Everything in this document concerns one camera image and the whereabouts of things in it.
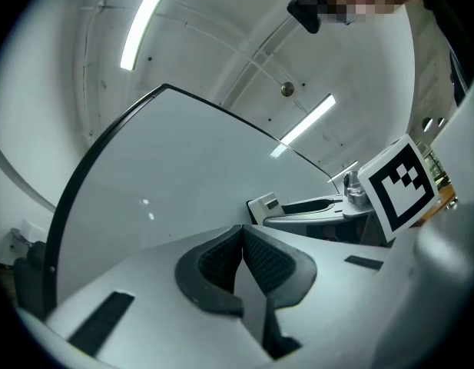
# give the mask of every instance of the black and white square marker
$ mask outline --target black and white square marker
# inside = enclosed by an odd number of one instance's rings
[[[436,196],[426,170],[407,145],[370,176],[392,232],[416,216]]]

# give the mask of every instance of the ceiling light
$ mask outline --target ceiling light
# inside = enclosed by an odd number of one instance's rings
[[[433,119],[424,118],[424,120],[423,120],[423,130],[424,130],[424,132],[428,132],[429,129],[431,128],[432,124],[433,124]]]
[[[325,100],[323,100],[318,106],[311,111],[298,125],[291,130],[288,134],[286,134],[281,142],[285,145],[289,145],[295,139],[297,139],[300,135],[303,134],[305,130],[307,130],[313,123],[320,119],[320,117],[329,111],[334,105],[336,104],[336,99],[333,95],[328,95]],[[286,146],[279,145],[274,151],[271,153],[272,157],[279,157],[281,153],[283,153],[286,149]]]
[[[335,181],[339,176],[341,176],[342,174],[345,174],[346,172],[348,172],[352,167],[354,167],[356,164],[358,164],[358,161],[355,161],[354,163],[352,163],[348,168],[346,169],[343,169],[339,174],[337,174],[336,176],[334,176],[332,179],[330,179],[327,183],[330,183],[331,181]]]
[[[134,17],[122,52],[121,67],[133,70],[146,27],[160,0],[143,0]]]

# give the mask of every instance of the white ceiling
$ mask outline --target white ceiling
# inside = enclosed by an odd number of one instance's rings
[[[104,0],[96,12],[100,1],[82,2],[75,56],[77,99],[85,101],[78,111],[92,139],[163,83],[277,138],[332,93],[336,106],[291,146],[334,175],[408,130],[415,134],[425,113],[451,105],[446,45],[431,42],[440,37],[424,10],[323,23],[311,35],[287,13],[289,0],[163,0],[135,70],[125,71],[121,53],[141,0]],[[280,93],[285,81],[296,88],[290,98]]]

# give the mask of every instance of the black rubber pad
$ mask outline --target black rubber pad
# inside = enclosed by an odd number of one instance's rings
[[[351,264],[359,265],[360,267],[374,269],[379,271],[383,265],[383,261],[371,260],[369,258],[357,257],[356,255],[350,255],[345,262],[350,262]]]
[[[134,297],[113,292],[69,338],[69,343],[94,357],[132,304]]]

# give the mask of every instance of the black strip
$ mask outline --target black strip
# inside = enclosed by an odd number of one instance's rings
[[[202,311],[244,316],[244,303],[233,295],[242,261],[241,229],[235,225],[218,238],[190,249],[175,266],[178,287]]]
[[[278,206],[280,203],[277,201],[277,199],[273,199],[272,201],[267,202],[267,208],[272,209]]]
[[[113,292],[69,338],[68,342],[94,357],[131,306],[134,297]]]
[[[179,93],[186,95],[188,97],[194,98],[200,102],[203,102],[206,105],[209,105],[213,108],[216,108],[218,111],[222,111],[225,114],[232,116],[233,118],[238,119],[239,121],[249,125],[252,128],[255,128],[259,132],[265,134],[267,137],[272,138],[274,141],[280,143],[272,135],[266,133],[264,130],[258,128],[255,125],[252,125],[248,121],[243,120],[239,116],[232,114],[231,112],[222,109],[215,104],[210,103],[196,95],[192,95],[184,90],[176,88],[172,85],[163,84],[160,87],[154,89],[143,98],[141,98],[138,102],[136,102],[132,107],[130,107],[124,114],[119,116],[98,138],[98,140],[91,146],[91,148],[87,151],[86,155],[82,158],[79,165],[75,169],[75,172],[69,179],[68,184],[66,185],[65,190],[62,193],[61,199],[59,200],[58,206],[54,213],[54,217],[52,218],[51,227],[49,228],[48,240],[47,240],[47,249],[45,252],[45,261],[44,261],[44,277],[43,277],[43,295],[44,295],[44,306],[45,306],[45,313],[50,314],[52,310],[57,306],[57,276],[56,271],[58,269],[58,259],[59,259],[59,251],[61,250],[61,241],[62,235],[65,231],[66,222],[68,220],[69,212],[73,206],[73,203],[76,199],[76,194],[78,193],[83,181],[85,180],[88,172],[90,171],[93,164],[96,162],[98,156],[105,147],[108,145],[110,140],[121,130],[121,128],[128,123],[128,121],[133,118],[136,113],[138,113],[152,98],[158,96],[161,92],[166,89],[170,89],[173,91],[178,91]],[[315,168],[319,171],[323,172],[327,177],[330,176],[322,170],[320,167],[316,166],[312,161],[308,158],[305,158],[300,153],[296,152],[294,149],[287,146],[291,151],[299,155],[303,160],[312,164]]]
[[[345,262],[350,262],[351,264],[359,265],[360,267],[374,269],[379,271],[383,265],[383,261],[371,260],[369,258],[358,257],[356,255],[350,255]]]
[[[322,211],[329,205],[334,204],[334,200],[319,199],[313,201],[304,201],[299,204],[281,205],[284,214],[310,213]]]

